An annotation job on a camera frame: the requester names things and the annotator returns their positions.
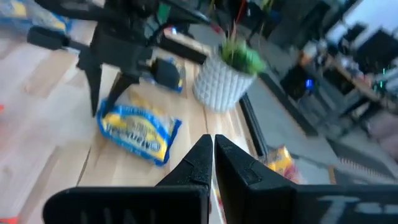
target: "snack bag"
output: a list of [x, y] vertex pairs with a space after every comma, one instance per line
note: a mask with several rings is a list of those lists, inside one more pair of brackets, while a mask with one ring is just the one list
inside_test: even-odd
[[181, 121], [153, 107], [139, 95], [131, 98], [132, 105], [115, 105], [104, 118], [102, 102], [97, 122], [102, 134], [129, 152], [163, 166], [169, 160], [169, 150]]
[[72, 20], [42, 8], [34, 0], [0, 0], [0, 24], [16, 27], [21, 32], [42, 26], [67, 33]]
[[305, 183], [285, 146], [269, 154], [266, 166], [296, 184]]

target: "yellow packaging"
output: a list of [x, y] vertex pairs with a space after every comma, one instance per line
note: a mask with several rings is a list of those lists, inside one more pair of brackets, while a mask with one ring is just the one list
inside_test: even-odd
[[116, 105], [104, 118], [101, 105], [97, 119], [103, 135], [116, 144], [162, 166], [169, 159], [181, 121], [165, 114], [137, 94], [131, 96], [132, 105]]
[[296, 184], [303, 183], [302, 176], [285, 146], [269, 154], [266, 166]]

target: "blue light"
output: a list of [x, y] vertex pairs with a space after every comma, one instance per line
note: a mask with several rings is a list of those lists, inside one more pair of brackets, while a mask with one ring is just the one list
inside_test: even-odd
[[305, 88], [307, 90], [313, 90], [314, 89], [314, 84], [312, 79], [308, 79], [305, 81]]

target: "orange object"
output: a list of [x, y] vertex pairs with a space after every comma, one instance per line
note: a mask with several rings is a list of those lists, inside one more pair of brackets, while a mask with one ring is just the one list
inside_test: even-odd
[[0, 218], [0, 224], [17, 224], [18, 218]]

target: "white planter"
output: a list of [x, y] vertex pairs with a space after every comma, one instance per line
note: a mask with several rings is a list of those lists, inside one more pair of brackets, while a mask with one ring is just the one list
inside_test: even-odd
[[235, 107], [255, 79], [228, 66], [214, 50], [193, 82], [193, 94], [209, 109], [224, 113]]

